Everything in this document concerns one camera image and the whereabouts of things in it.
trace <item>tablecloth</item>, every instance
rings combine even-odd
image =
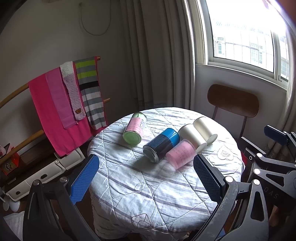
[[[201,228],[217,203],[209,198],[192,161],[175,171],[165,158],[151,163],[142,148],[166,128],[178,131],[203,115],[176,107],[143,113],[147,126],[137,146],[122,138],[132,115],[111,124],[89,145],[88,155],[95,154],[100,160],[89,187],[95,231],[105,239],[136,232],[143,240],[178,240],[188,231]],[[244,164],[235,140],[214,120],[207,118],[207,122],[218,138],[202,154],[224,176],[240,181]]]

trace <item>hanging cord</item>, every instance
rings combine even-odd
[[[79,20],[80,20],[80,21],[79,21],[79,22],[81,22],[82,28],[83,28],[88,34],[90,34],[90,35],[92,35],[92,36],[102,36],[102,35],[104,35],[104,34],[108,31],[108,29],[109,29],[109,27],[110,27],[110,24],[111,24],[111,0],[109,0],[109,23],[108,23],[108,26],[107,26],[106,30],[105,30],[104,32],[102,32],[101,34],[92,34],[91,32],[89,32],[89,31],[86,30],[86,28],[85,28],[85,26],[84,26],[84,24],[83,24],[83,21],[82,21],[82,2],[79,3],[79,11],[80,11],[80,15],[79,15],[79,17],[80,17]]]

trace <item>white wall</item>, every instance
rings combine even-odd
[[[207,100],[207,91],[212,84],[222,84],[255,94],[259,99],[259,112],[254,118],[248,118],[244,137],[260,148],[264,148],[268,138],[264,135],[266,125],[276,127],[284,106],[286,91],[257,77],[234,70],[209,65],[196,64],[196,104],[195,109],[212,117],[214,106]],[[243,117],[218,109],[215,121],[223,125],[234,138],[238,138]]]
[[[106,104],[109,123],[135,111],[125,59],[120,2],[111,1],[111,26],[100,37],[81,30],[79,2],[81,0],[62,0],[49,4],[28,0],[13,15],[0,34],[0,100],[66,61],[98,55],[101,56],[98,63],[101,91],[103,97],[111,98]],[[87,30],[102,32],[108,20],[108,0],[83,1],[83,21]],[[16,146],[40,129],[29,90],[0,110],[2,146],[8,142]]]

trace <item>wooden rack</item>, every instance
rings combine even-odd
[[[14,97],[16,97],[18,94],[22,93],[24,90],[29,88],[29,84],[26,83],[23,86],[19,87],[17,90],[15,90],[14,92],[12,92],[9,96],[7,96],[4,100],[2,100],[0,102],[0,109],[7,104],[10,100],[12,100]],[[106,98],[104,99],[104,103],[108,103],[110,102],[110,98]],[[24,148],[25,146],[27,146],[28,144],[30,144],[32,141],[36,140],[38,137],[41,137],[44,134],[44,130],[39,130],[36,133],[34,133],[33,135],[31,135],[29,138],[27,138],[26,140],[24,140],[22,143],[20,143],[19,145],[17,145],[15,148],[13,148],[9,153],[7,153],[5,156],[3,156],[0,159],[0,165],[2,165],[2,163],[4,163],[5,161],[7,161],[14,153],[18,152],[19,150],[21,150],[22,148]]]

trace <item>pink cup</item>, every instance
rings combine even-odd
[[[190,141],[183,139],[166,155],[168,162],[177,170],[193,160],[196,155],[194,146]]]

